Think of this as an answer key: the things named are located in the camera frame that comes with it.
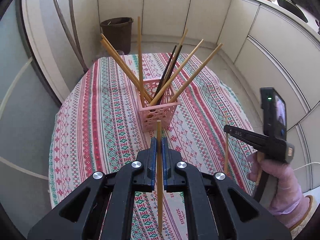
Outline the pink gloved hand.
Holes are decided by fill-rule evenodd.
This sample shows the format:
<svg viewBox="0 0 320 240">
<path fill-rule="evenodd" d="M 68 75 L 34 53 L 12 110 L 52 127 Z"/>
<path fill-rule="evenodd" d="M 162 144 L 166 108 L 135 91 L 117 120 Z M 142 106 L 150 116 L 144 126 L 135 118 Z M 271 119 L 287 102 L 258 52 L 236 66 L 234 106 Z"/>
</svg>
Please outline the pink gloved hand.
<svg viewBox="0 0 320 240">
<path fill-rule="evenodd" d="M 310 199 L 302 194 L 293 169 L 289 164 L 275 160 L 258 160 L 258 154 L 259 152 L 256 152 L 247 157 L 247 160 L 252 163 L 248 179 L 254 182 L 258 181 L 259 170 L 278 178 L 277 193 L 268 210 L 274 216 L 291 216 L 297 220 L 301 219 L 309 209 Z"/>
</svg>

